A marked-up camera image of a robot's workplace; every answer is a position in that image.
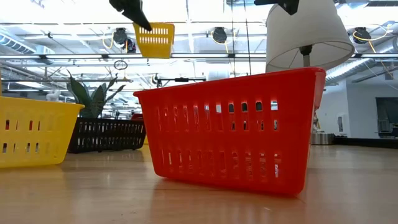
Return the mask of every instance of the red basket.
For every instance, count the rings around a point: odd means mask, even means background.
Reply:
[[[279,194],[302,191],[320,68],[135,92],[157,175]]]

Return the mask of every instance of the exposed ductwork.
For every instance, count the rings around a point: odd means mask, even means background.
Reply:
[[[254,0],[226,0],[226,4],[231,6],[232,3],[234,4],[234,7],[239,7],[239,6],[254,6]]]
[[[7,77],[8,79],[21,79],[21,75],[24,77],[24,80],[36,80],[37,78],[43,79],[45,78],[44,75],[32,72],[30,70],[18,67],[16,65],[7,63],[7,62],[0,62],[0,68],[3,69],[3,77]],[[66,84],[64,83],[54,83],[53,85],[59,88],[66,88]]]
[[[398,37],[393,37],[375,47],[377,53],[397,53],[398,52]],[[372,54],[372,50],[364,52],[365,54]],[[376,66],[377,62],[373,58],[362,58],[351,63],[344,63],[335,68],[328,70],[326,76],[326,84],[336,83],[342,79],[363,72],[369,68]]]
[[[336,8],[339,9],[345,5],[351,9],[363,8],[369,4],[369,0],[333,0]]]
[[[34,54],[36,50],[34,47],[29,46],[19,40],[18,37],[9,34],[3,30],[0,31],[0,44],[16,50],[22,54]]]
[[[397,7],[398,1],[369,1],[369,4],[366,7]]]

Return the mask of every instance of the black basket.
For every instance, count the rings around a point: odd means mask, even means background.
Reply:
[[[143,119],[78,118],[68,152],[139,149],[144,144],[145,135]]]

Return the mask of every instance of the white lampshade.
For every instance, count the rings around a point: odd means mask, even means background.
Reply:
[[[275,5],[267,19],[267,72],[303,67],[299,48],[313,45],[310,66],[333,68],[354,46],[332,0],[300,0],[293,16]]]

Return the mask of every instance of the wooden table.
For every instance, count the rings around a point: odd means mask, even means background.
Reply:
[[[313,147],[295,198],[165,180],[148,148],[0,170],[0,223],[398,223],[398,150]]]

